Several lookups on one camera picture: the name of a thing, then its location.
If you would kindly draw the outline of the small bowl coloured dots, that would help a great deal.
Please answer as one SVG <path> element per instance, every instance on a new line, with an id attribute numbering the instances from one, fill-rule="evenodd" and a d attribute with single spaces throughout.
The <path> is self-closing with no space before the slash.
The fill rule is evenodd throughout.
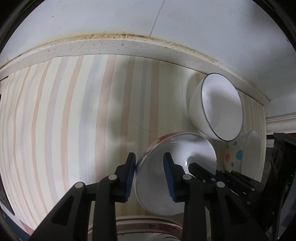
<path id="1" fill-rule="evenodd" d="M 249 178 L 255 178 L 261 158 L 261 138 L 257 131 L 239 135 L 228 142 L 223 156 L 226 171 L 239 172 Z"/>

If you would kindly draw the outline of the white bowl dark rim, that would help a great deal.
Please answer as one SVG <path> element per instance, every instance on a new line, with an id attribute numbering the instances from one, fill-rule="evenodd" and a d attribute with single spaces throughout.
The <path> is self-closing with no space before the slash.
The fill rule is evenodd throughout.
<path id="1" fill-rule="evenodd" d="M 210 73 L 197 85 L 188 107 L 193 126 L 206 136 L 229 142 L 243 127 L 243 107 L 235 86 L 219 73 Z"/>

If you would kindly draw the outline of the striped table mat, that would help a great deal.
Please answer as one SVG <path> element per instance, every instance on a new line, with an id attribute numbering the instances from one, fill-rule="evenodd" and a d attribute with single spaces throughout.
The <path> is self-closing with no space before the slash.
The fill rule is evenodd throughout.
<path id="1" fill-rule="evenodd" d="M 120 55 L 58 57 L 1 81 L 4 212 L 32 233 L 78 181 L 95 183 L 128 153 L 194 132 L 187 106 L 204 74 Z"/>

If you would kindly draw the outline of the white bowl red pattern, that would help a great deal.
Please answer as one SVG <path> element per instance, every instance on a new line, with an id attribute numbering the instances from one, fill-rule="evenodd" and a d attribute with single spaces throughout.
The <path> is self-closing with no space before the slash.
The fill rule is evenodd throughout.
<path id="1" fill-rule="evenodd" d="M 216 173 L 212 144 L 196 133 L 169 133 L 158 138 L 137 161 L 135 194 L 140 205 L 155 215 L 172 216 L 184 211 L 180 182 L 197 163 Z"/>

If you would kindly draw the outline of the white plate pink flowers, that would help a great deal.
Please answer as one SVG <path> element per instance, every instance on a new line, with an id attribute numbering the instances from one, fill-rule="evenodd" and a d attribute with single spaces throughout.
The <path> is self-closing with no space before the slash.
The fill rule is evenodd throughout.
<path id="1" fill-rule="evenodd" d="M 122 216 L 116 219 L 117 239 L 138 240 L 181 240 L 180 223 L 157 216 Z"/>

